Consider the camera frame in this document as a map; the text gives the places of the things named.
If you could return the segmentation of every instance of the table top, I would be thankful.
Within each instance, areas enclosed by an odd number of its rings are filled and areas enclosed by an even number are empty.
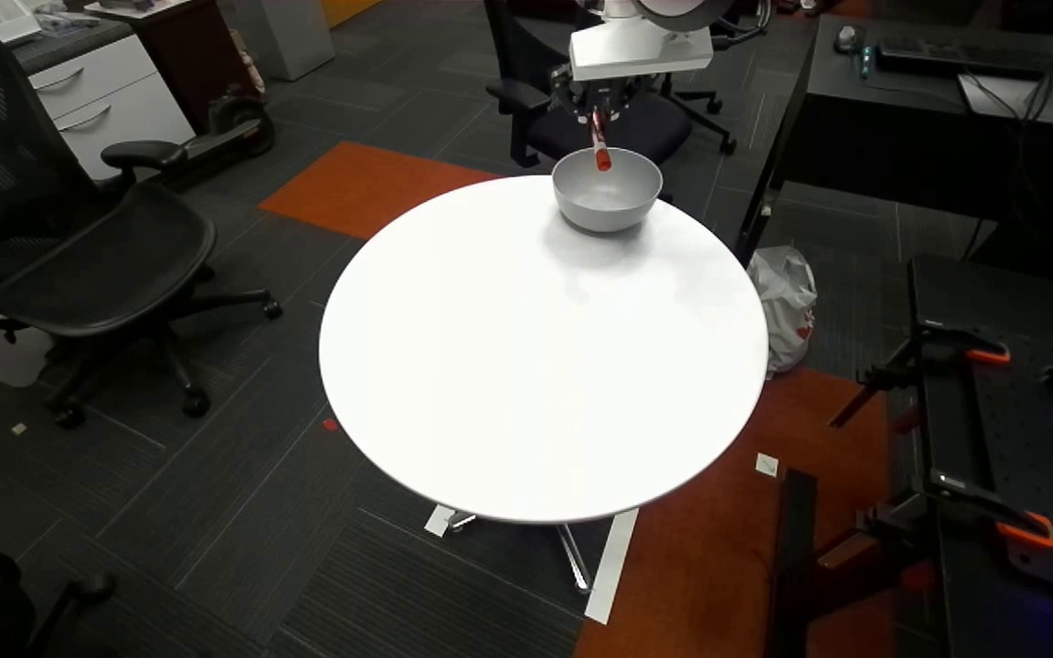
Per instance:
[[[911,279],[919,318],[1003,337],[1020,367],[1034,359],[1028,348],[1053,350],[1053,280],[945,259],[919,259]],[[924,460],[957,478],[993,486],[993,466],[978,428],[978,385],[937,374],[922,381],[922,402]],[[978,522],[948,510],[937,515],[948,653],[1053,653],[1053,584],[1017,573],[1004,550],[985,537],[992,533]]]
[[[547,175],[389,222],[317,337],[338,420],[429,500],[510,522],[647,503],[751,420],[767,330],[739,259],[659,199],[633,233],[564,222]]]
[[[885,36],[930,36],[930,38],[986,38],[992,48],[1040,48],[1053,51],[1053,36],[1034,31],[1003,31],[1003,28],[963,28],[963,25],[915,25],[915,23],[885,23],[885,17],[848,17],[848,15],[820,15],[812,67],[808,67],[808,95],[839,97],[839,102],[873,102],[896,108],[922,112],[969,112],[963,85],[956,73],[911,73],[911,68],[881,68],[873,67],[867,75],[861,73],[861,54],[839,54],[833,38],[846,25],[857,25],[867,43]]]

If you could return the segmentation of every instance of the chair base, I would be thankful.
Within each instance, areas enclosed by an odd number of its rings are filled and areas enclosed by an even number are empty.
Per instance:
[[[62,653],[71,648],[73,626],[67,619],[77,619],[98,603],[106,603],[118,592],[118,578],[113,573],[96,573],[89,581],[71,581],[53,615],[44,619],[44,626],[32,637],[29,653],[32,658],[46,658],[46,653]]]
[[[673,85],[670,85],[670,75],[666,75],[661,95],[666,95],[673,107],[679,107],[686,121],[696,121],[698,126],[720,135],[720,145],[718,145],[720,154],[735,154],[735,149],[739,149],[739,138],[735,138],[723,124],[718,124],[718,121],[709,118],[709,112],[720,112],[718,91],[673,91]]]
[[[85,425],[82,396],[98,381],[103,360],[113,359],[120,348],[128,348],[138,337],[149,337],[159,344],[159,350],[165,353],[165,360],[171,365],[171,377],[183,387],[179,409],[188,416],[206,416],[207,396],[198,385],[198,374],[183,350],[183,338],[171,332],[171,321],[190,318],[190,314],[206,314],[215,307],[241,307],[241,303],[256,303],[263,311],[263,318],[282,314],[277,300],[268,290],[227,293],[227,296],[195,296],[195,290],[207,279],[212,279],[212,271],[201,266],[195,285],[188,285],[171,303],[165,303],[161,314],[149,314],[148,321],[131,326],[128,332],[113,332],[113,337],[98,337],[98,338],[85,344],[77,360],[71,365],[71,377],[46,399],[46,409],[56,414],[56,420],[62,428],[82,428]]]
[[[536,154],[529,149],[527,131],[529,131],[529,121],[527,118],[511,118],[511,162],[519,166],[534,166],[536,164]]]

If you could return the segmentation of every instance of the desk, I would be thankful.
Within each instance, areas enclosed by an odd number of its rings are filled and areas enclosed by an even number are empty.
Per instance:
[[[176,0],[142,15],[98,10],[138,31],[198,135],[212,126],[207,108],[229,88],[260,95],[215,0]]]
[[[1000,222],[1017,218],[1014,194],[1034,179],[1034,199],[1020,198],[1020,208],[1041,222],[1041,233],[1053,233],[1053,124],[1020,131],[1017,121],[978,118],[957,75],[948,73],[873,68],[861,75],[857,59],[833,51],[846,23],[857,17],[823,15],[814,25],[735,251],[751,259],[787,179]],[[908,23],[857,25],[867,38],[915,28]],[[1004,31],[1003,38],[1040,43],[1041,36]]]
[[[1014,348],[1014,365],[992,377],[1017,377],[1034,387],[1040,374],[1053,360],[1053,280],[978,264],[919,259],[911,266],[911,307],[915,318],[1003,337]],[[985,385],[964,367],[924,367],[919,381],[922,464],[1014,497],[1014,491],[1003,491],[993,478],[993,470],[1010,470],[1010,464],[1000,466],[993,460],[992,416],[985,416],[993,414],[993,405],[981,402],[981,389]],[[1053,454],[1053,431],[1041,431],[1034,420],[1041,414],[1017,414],[1014,428],[1003,425],[1003,442],[1048,442],[1045,449]],[[1053,478],[1041,478],[1040,500],[1017,503],[1053,515]],[[937,503],[924,533],[941,581],[945,653],[1053,653],[1053,584],[1028,578],[1010,561],[992,520],[969,515],[969,509]],[[830,581],[826,592],[863,584],[863,571],[830,573],[841,573],[841,581]]]
[[[317,332],[338,420],[429,500],[510,522],[647,503],[751,420],[767,330],[739,259],[659,199],[638,233],[561,218],[547,175],[389,222]]]
[[[985,326],[1014,344],[1053,348],[1053,280],[992,266],[919,259],[911,271],[915,314],[956,326]],[[992,460],[978,436],[973,387],[963,377],[924,377],[924,454],[930,464],[992,486]],[[951,653],[1053,653],[1053,588],[1014,573],[978,527],[937,515],[941,588]]]
[[[126,23],[44,15],[44,31],[20,38],[10,51],[92,179],[118,175],[103,162],[103,149],[113,143],[195,138],[149,51]]]

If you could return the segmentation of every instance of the table base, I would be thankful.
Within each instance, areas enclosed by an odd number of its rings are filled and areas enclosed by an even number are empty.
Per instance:
[[[455,510],[449,515],[449,533],[460,533],[467,522],[475,522],[478,515],[472,510]],[[561,544],[564,544],[564,555],[567,555],[567,566],[571,566],[571,578],[574,578],[574,588],[585,594],[591,588],[591,578],[589,578],[589,559],[585,550],[577,548],[574,533],[567,522],[556,527],[561,533]]]

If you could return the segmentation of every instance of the floor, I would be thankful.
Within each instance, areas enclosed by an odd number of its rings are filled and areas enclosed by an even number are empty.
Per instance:
[[[679,208],[731,240],[808,51],[808,17],[723,51],[675,81],[718,88],[731,155],[709,131],[670,162]],[[53,605],[67,578],[111,571],[118,594],[85,619],[85,653],[571,653],[583,626],[545,531],[424,533],[429,503],[389,482],[346,438],[322,436],[316,332],[351,240],[268,218],[256,204],[307,162],[357,138],[489,171],[510,121],[484,85],[495,48],[478,0],[384,0],[333,31],[338,59],[272,85],[277,145],[188,191],[218,222],[215,290],[263,285],[285,318],[227,311],[183,326],[212,414],[176,414],[168,374],[128,350],[56,428],[44,389],[0,387],[0,550]],[[820,279],[808,365],[851,377],[903,337],[903,264],[957,257],[973,222],[890,199],[789,186],[767,244],[796,244]]]

